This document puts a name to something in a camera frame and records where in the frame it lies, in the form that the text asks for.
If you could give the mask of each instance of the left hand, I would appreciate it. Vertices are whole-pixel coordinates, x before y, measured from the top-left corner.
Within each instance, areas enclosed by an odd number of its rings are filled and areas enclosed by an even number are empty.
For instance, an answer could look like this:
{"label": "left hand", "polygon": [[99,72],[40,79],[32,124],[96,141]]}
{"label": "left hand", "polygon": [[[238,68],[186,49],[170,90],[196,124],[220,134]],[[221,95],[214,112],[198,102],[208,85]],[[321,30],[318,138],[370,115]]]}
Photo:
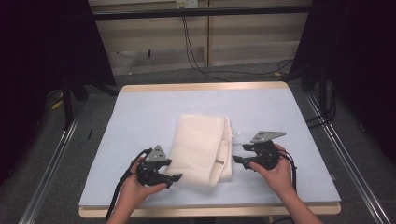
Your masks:
{"label": "left hand", "polygon": [[124,183],[122,184],[120,189],[120,195],[117,200],[116,206],[114,207],[113,214],[110,216],[110,219],[107,223],[122,223],[123,221],[120,221],[120,219],[118,219],[118,222],[113,222],[117,217],[123,217],[122,220],[126,218],[125,221],[127,221],[132,212],[137,207],[139,207],[149,195],[166,189],[165,183],[145,187],[137,181],[137,177],[135,174],[137,164],[142,160],[142,157],[137,160],[137,162],[131,168],[132,175],[128,176],[128,178],[126,178]]}

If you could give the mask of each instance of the cable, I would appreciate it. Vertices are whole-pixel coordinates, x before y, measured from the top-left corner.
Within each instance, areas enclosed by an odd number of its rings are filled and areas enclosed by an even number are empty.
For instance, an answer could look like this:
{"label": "cable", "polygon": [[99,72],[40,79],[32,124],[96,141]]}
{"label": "cable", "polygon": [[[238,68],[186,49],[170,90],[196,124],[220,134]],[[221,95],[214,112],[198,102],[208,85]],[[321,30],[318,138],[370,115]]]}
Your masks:
{"label": "cable", "polygon": [[122,178],[120,179],[119,183],[116,186],[116,189],[114,190],[113,199],[111,200],[110,206],[108,207],[108,210],[107,210],[106,221],[108,221],[108,219],[111,216],[111,213],[113,212],[114,206],[116,205],[117,198],[119,197],[120,188],[121,188],[122,184],[125,182],[126,178],[128,178],[130,175],[132,175],[132,172],[131,172],[132,167],[137,162],[137,160],[140,158],[140,156],[142,156],[145,153],[147,154],[150,151],[151,151],[150,149],[145,149],[142,152],[140,152],[136,156],[136,158],[131,162],[131,165],[128,167],[128,169],[123,174]]}
{"label": "cable", "polygon": [[309,69],[312,69],[312,67],[315,66],[316,63],[317,63],[316,61],[312,61],[310,63],[306,63],[305,65],[301,66],[299,69],[290,72],[285,77],[282,77],[280,79],[280,81],[289,82],[291,80],[294,80],[294,79],[300,77],[303,73],[309,71]]}
{"label": "cable", "polygon": [[336,102],[335,102],[335,93],[336,93],[335,87],[334,87],[334,85],[332,85],[332,98],[331,98],[331,101],[330,101],[329,108],[324,112],[324,114],[318,115],[318,116],[316,116],[316,117],[314,117],[312,119],[307,119],[305,122],[309,123],[309,122],[312,122],[312,121],[316,121],[318,119],[323,119],[323,121],[320,121],[317,124],[308,126],[308,129],[313,129],[313,128],[317,128],[319,126],[322,126],[323,124],[328,124],[334,119],[335,114],[337,112],[337,106],[336,106]]}
{"label": "cable", "polygon": [[293,185],[294,190],[297,192],[297,167],[294,165],[294,159],[293,157],[289,154],[289,152],[285,150],[279,150],[283,153],[279,153],[279,156],[285,158],[286,160],[289,161],[290,166],[291,166],[291,184]]}
{"label": "cable", "polygon": [[[197,72],[203,74],[203,75],[206,76],[206,77],[214,78],[214,79],[217,79],[217,80],[220,80],[220,81],[229,82],[228,80],[225,80],[225,79],[222,79],[222,78],[219,78],[219,77],[212,77],[212,76],[208,75],[206,72],[202,71],[201,68],[198,66],[198,64],[197,64],[197,62],[196,62],[196,60],[195,60],[195,57],[194,57],[194,53],[192,52],[192,47],[191,47],[191,42],[190,42],[190,35],[189,35],[189,28],[187,27],[186,18],[185,18],[185,17],[182,17],[182,19],[183,19],[183,25],[184,25],[184,37],[185,37],[185,41],[186,41],[187,59],[189,60],[190,66],[191,66],[195,71],[197,71]],[[190,54],[189,54],[189,46],[190,46],[191,56],[192,56],[192,58],[193,58],[193,60],[194,60],[194,63],[195,63],[195,66],[196,66],[196,67],[194,67],[194,66],[192,65],[192,63],[191,63]]]}
{"label": "cable", "polygon": [[280,218],[280,219],[278,219],[278,220],[276,220],[276,221],[271,222],[271,224],[276,224],[276,223],[278,223],[278,222],[286,221],[286,220],[290,220],[291,223],[294,223],[294,222],[293,222],[293,219],[291,219],[291,217],[282,217],[282,218]]}
{"label": "cable", "polygon": [[[265,72],[265,73],[251,73],[251,72],[244,72],[244,71],[228,71],[228,70],[216,70],[216,71],[204,71],[202,70],[202,68],[200,68],[195,60],[194,54],[192,52],[192,47],[191,47],[191,42],[190,42],[190,35],[189,35],[189,28],[187,26],[187,21],[185,17],[182,17],[183,19],[183,25],[184,25],[184,36],[185,36],[185,41],[186,41],[186,51],[187,51],[187,58],[189,60],[189,64],[190,66],[197,72],[202,73],[203,75],[205,75],[206,77],[211,77],[211,78],[215,78],[221,81],[227,81],[225,79],[219,78],[219,77],[212,77],[208,74],[210,73],[235,73],[235,74],[246,74],[246,75],[253,75],[253,76],[263,76],[263,75],[269,75],[269,74],[273,74],[275,72],[281,71],[282,68],[286,67],[289,63],[293,62],[293,59],[287,59],[287,60],[282,60],[280,62],[278,62],[278,68],[276,70],[273,71],[269,71],[269,72]],[[191,59],[190,59],[190,53],[192,56],[192,59],[194,61],[194,65],[192,65]]]}

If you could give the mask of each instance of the hand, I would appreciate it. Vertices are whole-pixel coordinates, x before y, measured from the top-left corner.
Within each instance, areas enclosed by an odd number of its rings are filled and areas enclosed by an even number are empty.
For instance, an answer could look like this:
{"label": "hand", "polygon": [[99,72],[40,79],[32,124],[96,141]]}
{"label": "hand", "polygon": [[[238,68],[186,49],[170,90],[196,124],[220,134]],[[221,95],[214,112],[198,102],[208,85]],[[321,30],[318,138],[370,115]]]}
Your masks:
{"label": "hand", "polygon": [[137,181],[135,174],[137,164],[142,160],[142,157],[137,160],[131,168],[133,175],[128,176],[122,184],[116,206],[107,223],[126,223],[132,212],[139,207],[149,195],[166,188],[165,183],[145,187]]}
{"label": "hand", "polygon": [[[282,146],[275,144],[277,149],[281,150],[281,153],[286,154],[286,149]],[[281,193],[294,191],[291,184],[291,171],[289,162],[280,157],[278,165],[272,170],[266,170],[256,162],[252,161],[250,167],[258,172],[265,181],[268,183],[270,188],[279,196]]]}

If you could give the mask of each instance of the metal frame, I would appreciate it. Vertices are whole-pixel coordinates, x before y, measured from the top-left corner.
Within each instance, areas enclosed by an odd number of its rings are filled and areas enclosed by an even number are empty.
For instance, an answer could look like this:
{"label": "metal frame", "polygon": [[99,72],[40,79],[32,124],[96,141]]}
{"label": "metal frame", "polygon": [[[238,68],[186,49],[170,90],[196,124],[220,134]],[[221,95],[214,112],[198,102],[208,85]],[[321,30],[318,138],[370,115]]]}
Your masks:
{"label": "metal frame", "polygon": [[254,14],[284,14],[284,13],[311,13],[335,9],[335,6],[289,6],[289,7],[218,7],[218,8],[185,8],[145,11],[121,12],[94,12],[92,15],[81,17],[95,20],[124,20],[169,17],[199,17],[199,16],[230,16]]}
{"label": "metal frame", "polygon": [[312,93],[307,94],[307,98],[315,114],[318,116],[319,121],[322,124],[323,130],[329,137],[329,140],[331,141],[334,150],[337,152],[341,162],[344,164],[344,167],[346,168],[349,177],[351,178],[353,184],[358,190],[358,193],[361,195],[361,198],[363,199],[364,203],[372,214],[375,223],[390,224],[390,219],[388,218],[387,213],[385,212],[385,209],[383,208],[381,202],[378,200],[378,198],[371,190],[370,186],[364,180],[364,177],[361,175],[361,172],[359,171],[355,162],[350,157],[347,148],[344,146],[334,127],[321,116],[322,113],[317,98]]}
{"label": "metal frame", "polygon": [[80,103],[75,118],[71,122],[68,129],[64,130],[61,140],[59,141],[58,146],[56,147],[53,153],[52,159],[49,162],[47,170],[43,174],[43,177],[41,178],[40,183],[38,184],[38,187],[35,190],[35,194],[32,196],[30,202],[25,208],[19,224],[35,223],[35,219],[37,218],[41,206],[43,205],[43,202],[46,199],[46,196],[50,190],[50,184],[56,175],[56,171],[58,170],[59,164],[62,161],[64,153],[67,150],[67,146],[73,136],[74,130],[77,127],[84,105],[85,105],[85,101]]}

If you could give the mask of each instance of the white towel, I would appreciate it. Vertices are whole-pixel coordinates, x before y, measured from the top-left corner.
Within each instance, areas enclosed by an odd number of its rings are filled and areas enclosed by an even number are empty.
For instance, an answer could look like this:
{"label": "white towel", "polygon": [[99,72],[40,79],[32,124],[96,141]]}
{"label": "white towel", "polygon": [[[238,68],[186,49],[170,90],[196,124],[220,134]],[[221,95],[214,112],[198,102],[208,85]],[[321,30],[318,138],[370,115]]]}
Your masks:
{"label": "white towel", "polygon": [[231,138],[228,117],[180,115],[166,173],[183,174],[180,182],[205,187],[231,178]]}

